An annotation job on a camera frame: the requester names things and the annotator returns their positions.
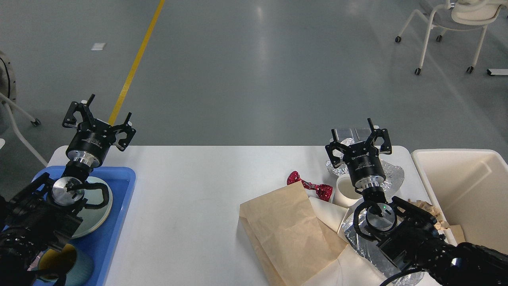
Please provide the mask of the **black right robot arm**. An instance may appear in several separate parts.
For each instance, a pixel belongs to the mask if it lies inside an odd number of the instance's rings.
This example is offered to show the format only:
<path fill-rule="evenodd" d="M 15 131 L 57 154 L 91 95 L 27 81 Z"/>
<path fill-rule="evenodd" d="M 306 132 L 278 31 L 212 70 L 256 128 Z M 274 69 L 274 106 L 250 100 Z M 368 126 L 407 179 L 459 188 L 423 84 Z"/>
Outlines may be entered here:
<path fill-rule="evenodd" d="M 381 187 L 386 174 L 379 156 L 392 154 L 389 133 L 376 128 L 371 119 L 367 122 L 366 140 L 345 145 L 332 129 L 333 140 L 325 150 L 333 167 L 347 167 L 355 192 L 363 198 L 353 214 L 357 235 L 376 242 L 383 256 L 399 269 L 383 286 L 417 272 L 427 272 L 443 286 L 506 286 L 506 254 L 469 242 L 449 244 L 431 213 L 399 197 L 387 201 Z"/>

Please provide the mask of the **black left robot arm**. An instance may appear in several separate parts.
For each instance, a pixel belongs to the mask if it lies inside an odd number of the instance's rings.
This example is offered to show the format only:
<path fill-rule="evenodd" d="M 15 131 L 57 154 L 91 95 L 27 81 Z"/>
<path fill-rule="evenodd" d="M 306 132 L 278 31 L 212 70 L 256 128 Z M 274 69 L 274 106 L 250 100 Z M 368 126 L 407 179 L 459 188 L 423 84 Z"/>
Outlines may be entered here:
<path fill-rule="evenodd" d="M 136 134 L 131 113 L 114 126 L 95 118 L 89 108 L 94 97 L 73 101 L 62 121 L 63 127 L 76 128 L 62 175 L 53 179 L 44 172 L 11 200 L 1 198 L 2 286 L 32 286 L 38 280 L 82 286 L 92 277 L 93 260 L 71 239 L 85 210 L 110 212 L 113 193 L 107 183 L 89 177 L 113 145 L 124 151 Z"/>

